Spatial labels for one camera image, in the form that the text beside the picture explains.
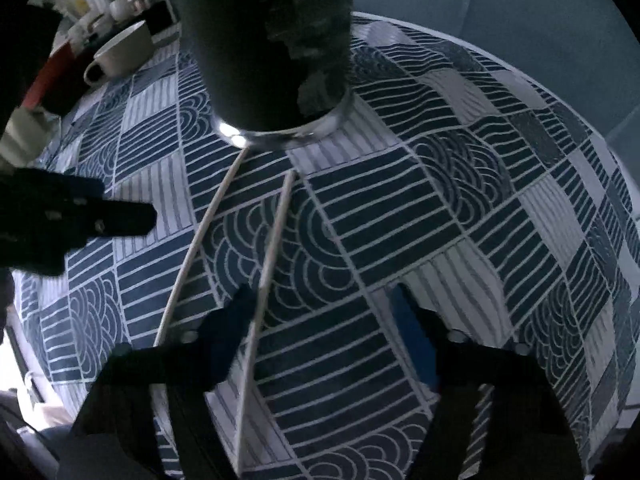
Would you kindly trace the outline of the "wooden chopstick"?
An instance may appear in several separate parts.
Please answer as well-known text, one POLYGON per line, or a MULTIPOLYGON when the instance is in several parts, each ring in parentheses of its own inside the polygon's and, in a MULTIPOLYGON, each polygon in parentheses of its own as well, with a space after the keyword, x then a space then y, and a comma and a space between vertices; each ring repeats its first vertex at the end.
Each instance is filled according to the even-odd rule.
POLYGON ((221 184, 216 189, 216 192, 210 201, 205 214, 198 225, 198 228, 195 231, 193 240, 184 256, 182 265, 180 266, 180 270, 176 276, 176 280, 174 286, 172 286, 170 295, 166 302, 165 309, 163 310, 162 318, 160 319, 160 326, 158 326, 158 330, 156 332, 153 346, 160 346, 166 339, 169 325, 171 323, 172 316, 174 315, 175 308, 177 307, 182 288, 184 284, 186 284, 186 279, 189 276, 191 266, 194 263, 196 256, 198 255, 198 251, 200 250, 201 244, 203 243, 203 238, 215 217, 215 214, 220 206, 228 187, 230 186, 232 180, 234 179, 236 173, 239 171, 242 162, 246 159, 246 156, 250 152, 250 148, 242 148, 239 152, 239 155, 236 156, 234 162, 232 162, 231 167, 224 175, 224 178, 221 181, 221 184))
POLYGON ((276 216, 268 237, 265 259, 262 263, 262 273, 257 287, 257 304, 253 321, 248 329, 245 352, 242 359, 242 376, 238 385, 238 409, 236 410, 236 435, 234 446, 236 456, 234 460, 234 472, 238 478, 242 477, 243 460, 246 454, 244 436, 246 428, 246 411, 250 402, 250 389, 253 385, 253 372, 256 360, 262 321, 269 302, 271 284, 274 271, 277 267, 278 255, 281 246, 282 234, 286 225, 288 206, 291 203, 293 186, 296 180, 296 171, 290 170, 284 177, 281 193, 278 201, 276 216))

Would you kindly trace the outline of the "red rimmed tray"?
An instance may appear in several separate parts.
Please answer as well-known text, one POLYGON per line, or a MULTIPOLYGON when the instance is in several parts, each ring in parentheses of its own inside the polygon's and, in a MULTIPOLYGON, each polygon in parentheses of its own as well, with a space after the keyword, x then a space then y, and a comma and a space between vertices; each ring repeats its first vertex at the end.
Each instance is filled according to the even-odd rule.
POLYGON ((47 63, 39 71, 36 80, 25 94, 21 107, 34 110, 40 105, 48 90, 62 75, 67 65, 73 62, 74 58, 75 55, 69 41, 65 41, 64 44, 54 49, 47 63))

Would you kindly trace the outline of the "white ceramic mug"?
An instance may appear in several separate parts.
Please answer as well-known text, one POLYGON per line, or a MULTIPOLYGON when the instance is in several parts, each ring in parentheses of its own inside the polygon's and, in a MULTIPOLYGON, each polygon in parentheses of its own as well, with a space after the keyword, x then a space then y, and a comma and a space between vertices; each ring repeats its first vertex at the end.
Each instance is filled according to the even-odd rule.
POLYGON ((95 87, 109 79, 125 77, 144 65, 155 51, 146 21, 130 25, 96 51, 84 73, 84 81, 95 87))

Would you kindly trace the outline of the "blue white patterned tablecloth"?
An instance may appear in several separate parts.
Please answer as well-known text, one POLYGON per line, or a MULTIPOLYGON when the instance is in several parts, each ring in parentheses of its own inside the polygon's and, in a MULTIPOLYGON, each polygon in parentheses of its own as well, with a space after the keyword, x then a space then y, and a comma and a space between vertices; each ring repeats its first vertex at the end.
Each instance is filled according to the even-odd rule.
POLYGON ((285 175, 297 174, 247 412, 259 479, 398 479, 433 397, 388 295, 481 344, 529 344, 583 462, 614 428, 636 369, 639 234, 605 140, 531 79, 465 44, 359 14, 354 102, 320 142, 238 152, 217 132, 179 41, 83 98, 40 165, 155 207, 146 237, 92 240, 62 278, 17 275, 43 373, 77 412, 115 344, 152 344, 193 233, 239 171, 186 279, 172 327, 256 283, 285 175))

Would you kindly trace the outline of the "dark metal utensil cup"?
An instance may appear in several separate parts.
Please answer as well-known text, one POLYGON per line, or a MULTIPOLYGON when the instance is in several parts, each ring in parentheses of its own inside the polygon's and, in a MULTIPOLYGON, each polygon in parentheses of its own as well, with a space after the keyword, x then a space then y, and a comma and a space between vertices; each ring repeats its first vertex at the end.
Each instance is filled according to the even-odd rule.
POLYGON ((352 0, 171 1, 224 140, 289 150, 341 127, 352 0))

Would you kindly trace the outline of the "grey blue sofa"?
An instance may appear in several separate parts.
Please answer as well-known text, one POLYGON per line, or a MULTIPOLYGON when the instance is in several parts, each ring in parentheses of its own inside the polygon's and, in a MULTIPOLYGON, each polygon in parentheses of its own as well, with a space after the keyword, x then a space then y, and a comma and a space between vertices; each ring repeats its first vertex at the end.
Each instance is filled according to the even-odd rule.
POLYGON ((355 0, 446 32, 533 76, 639 161, 639 41, 613 0, 355 0))

